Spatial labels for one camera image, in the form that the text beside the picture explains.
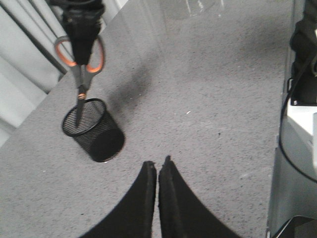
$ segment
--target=pen holder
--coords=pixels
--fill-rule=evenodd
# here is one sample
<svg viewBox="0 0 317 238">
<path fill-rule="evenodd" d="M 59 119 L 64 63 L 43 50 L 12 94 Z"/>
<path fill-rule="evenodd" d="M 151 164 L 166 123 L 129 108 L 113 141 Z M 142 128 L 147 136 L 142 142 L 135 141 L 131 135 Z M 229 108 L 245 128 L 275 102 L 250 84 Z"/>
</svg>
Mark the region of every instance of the pen holder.
<svg viewBox="0 0 317 238">
<path fill-rule="evenodd" d="M 96 162 L 105 162 L 123 147 L 125 137 L 101 99 L 85 101 L 82 117 L 76 126 L 77 107 L 73 107 L 62 123 L 63 132 L 75 141 Z"/>
</svg>

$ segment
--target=speckled gray surface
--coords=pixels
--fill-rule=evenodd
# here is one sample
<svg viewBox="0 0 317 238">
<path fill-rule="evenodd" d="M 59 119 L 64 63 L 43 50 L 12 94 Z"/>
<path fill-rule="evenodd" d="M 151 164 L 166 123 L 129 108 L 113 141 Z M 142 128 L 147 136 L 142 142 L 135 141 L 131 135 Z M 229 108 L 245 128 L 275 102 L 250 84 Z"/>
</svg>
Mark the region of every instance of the speckled gray surface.
<svg viewBox="0 0 317 238">
<path fill-rule="evenodd" d="M 1 237 L 75 238 L 166 155 L 226 225 L 264 237 L 291 1 L 189 2 L 130 0 L 102 33 L 89 97 L 126 134 L 117 157 L 95 163 L 62 133 L 70 74 L 1 148 Z"/>
</svg>

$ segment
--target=white curtain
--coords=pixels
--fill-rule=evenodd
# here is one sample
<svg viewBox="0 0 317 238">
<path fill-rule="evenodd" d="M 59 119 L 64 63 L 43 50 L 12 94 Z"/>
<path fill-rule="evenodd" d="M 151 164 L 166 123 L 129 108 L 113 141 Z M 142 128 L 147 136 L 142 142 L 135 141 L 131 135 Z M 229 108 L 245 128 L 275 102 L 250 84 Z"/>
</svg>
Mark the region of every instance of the white curtain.
<svg viewBox="0 0 317 238">
<path fill-rule="evenodd" d="M 104 0 L 105 22 L 126 2 Z M 68 71 L 53 50 L 61 13 L 45 0 L 0 0 L 0 147 Z"/>
</svg>

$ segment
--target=metal mesh cup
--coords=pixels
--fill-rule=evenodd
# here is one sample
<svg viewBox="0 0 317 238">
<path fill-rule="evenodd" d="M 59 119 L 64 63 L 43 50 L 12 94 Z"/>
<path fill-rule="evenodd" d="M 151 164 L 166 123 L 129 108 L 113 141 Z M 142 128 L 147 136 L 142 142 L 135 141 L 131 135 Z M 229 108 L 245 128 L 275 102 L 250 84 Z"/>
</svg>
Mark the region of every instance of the metal mesh cup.
<svg viewBox="0 0 317 238">
<path fill-rule="evenodd" d="M 97 98 L 85 101 L 79 126 L 76 126 L 77 107 L 73 107 L 62 123 L 63 132 L 75 141 L 96 162 L 104 162 L 116 155 L 124 145 L 124 134 Z"/>
</svg>

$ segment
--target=scissors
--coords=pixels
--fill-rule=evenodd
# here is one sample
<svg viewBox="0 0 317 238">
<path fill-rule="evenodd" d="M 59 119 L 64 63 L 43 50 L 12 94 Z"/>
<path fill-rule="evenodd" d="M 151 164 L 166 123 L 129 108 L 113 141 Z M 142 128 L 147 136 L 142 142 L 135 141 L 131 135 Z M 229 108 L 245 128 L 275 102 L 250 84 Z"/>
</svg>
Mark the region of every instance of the scissors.
<svg viewBox="0 0 317 238">
<path fill-rule="evenodd" d="M 76 61 L 68 59 L 63 53 L 60 51 L 60 44 L 63 42 L 70 42 L 68 36 L 58 37 L 55 41 L 54 48 L 58 55 L 58 57 L 70 67 L 73 75 L 75 77 L 76 87 L 78 88 L 78 96 L 77 96 L 77 111 L 76 111 L 76 127 L 79 126 L 80 119 L 82 117 L 84 103 L 87 96 L 87 91 L 90 88 L 91 81 L 93 77 L 100 73 L 105 65 L 105 48 L 104 44 L 101 40 L 101 37 L 97 37 L 97 42 L 100 50 L 100 61 L 97 67 L 92 67 L 90 64 L 88 65 L 78 65 Z"/>
</svg>

